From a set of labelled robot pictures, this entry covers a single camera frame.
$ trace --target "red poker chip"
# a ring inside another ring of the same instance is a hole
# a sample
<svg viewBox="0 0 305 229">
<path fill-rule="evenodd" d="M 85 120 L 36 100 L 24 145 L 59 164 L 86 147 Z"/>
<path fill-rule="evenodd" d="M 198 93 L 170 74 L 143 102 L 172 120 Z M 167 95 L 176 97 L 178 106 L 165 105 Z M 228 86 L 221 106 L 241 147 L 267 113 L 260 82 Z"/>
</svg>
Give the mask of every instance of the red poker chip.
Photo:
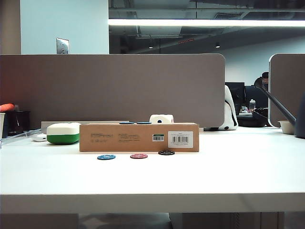
<svg viewBox="0 0 305 229">
<path fill-rule="evenodd" d="M 130 155 L 130 158 L 133 159 L 143 159 L 143 158 L 147 158 L 148 155 L 147 154 L 132 154 Z"/>
</svg>

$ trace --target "computer monitor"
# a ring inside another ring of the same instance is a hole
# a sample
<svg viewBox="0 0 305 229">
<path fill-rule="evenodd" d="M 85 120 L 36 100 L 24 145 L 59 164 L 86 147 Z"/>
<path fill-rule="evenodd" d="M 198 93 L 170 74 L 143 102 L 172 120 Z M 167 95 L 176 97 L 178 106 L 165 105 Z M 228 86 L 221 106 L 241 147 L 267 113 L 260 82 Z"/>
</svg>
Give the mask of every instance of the computer monitor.
<svg viewBox="0 0 305 229">
<path fill-rule="evenodd" d="M 265 108 L 268 107 L 268 97 L 258 88 L 254 87 L 254 85 L 245 87 L 245 105 L 249 107 L 249 103 L 251 99 L 255 100 L 256 108 Z"/>
<path fill-rule="evenodd" d="M 230 89 L 234 102 L 235 113 L 239 114 L 240 108 L 244 104 L 244 82 L 225 82 Z"/>
</svg>

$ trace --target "white bowl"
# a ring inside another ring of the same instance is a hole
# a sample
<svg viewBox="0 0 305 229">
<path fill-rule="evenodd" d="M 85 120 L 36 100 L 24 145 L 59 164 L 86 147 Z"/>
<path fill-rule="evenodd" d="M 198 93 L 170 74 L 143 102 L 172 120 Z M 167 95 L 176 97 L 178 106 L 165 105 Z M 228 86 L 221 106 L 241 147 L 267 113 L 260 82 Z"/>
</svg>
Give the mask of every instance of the white bowl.
<svg viewBox="0 0 305 229">
<path fill-rule="evenodd" d="M 289 121 L 278 121 L 281 124 L 283 134 L 293 135 L 295 127 Z"/>
</svg>

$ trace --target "barcode label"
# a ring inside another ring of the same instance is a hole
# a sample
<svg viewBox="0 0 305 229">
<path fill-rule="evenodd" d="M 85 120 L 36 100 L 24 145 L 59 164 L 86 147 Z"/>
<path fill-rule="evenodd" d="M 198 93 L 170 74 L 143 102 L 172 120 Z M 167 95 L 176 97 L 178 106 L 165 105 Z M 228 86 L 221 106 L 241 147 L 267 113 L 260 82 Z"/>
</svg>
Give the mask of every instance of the barcode label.
<svg viewBox="0 0 305 229">
<path fill-rule="evenodd" d="M 192 131 L 169 131 L 168 132 L 169 148 L 192 148 L 193 132 Z"/>
<path fill-rule="evenodd" d="M 153 142 L 164 142 L 164 135 L 152 135 Z"/>
<path fill-rule="evenodd" d="M 173 137 L 173 143 L 189 143 L 189 137 L 185 137 L 185 136 L 179 136 Z"/>
</svg>

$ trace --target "cardboard box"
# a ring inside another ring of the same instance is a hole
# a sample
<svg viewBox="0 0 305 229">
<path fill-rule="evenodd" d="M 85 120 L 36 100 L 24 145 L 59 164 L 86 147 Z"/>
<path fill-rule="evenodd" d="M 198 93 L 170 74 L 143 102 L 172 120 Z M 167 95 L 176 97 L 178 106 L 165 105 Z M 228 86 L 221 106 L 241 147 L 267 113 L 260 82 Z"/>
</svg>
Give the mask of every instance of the cardboard box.
<svg viewBox="0 0 305 229">
<path fill-rule="evenodd" d="M 199 125 L 173 124 L 83 124 L 80 151 L 199 151 Z"/>
</svg>

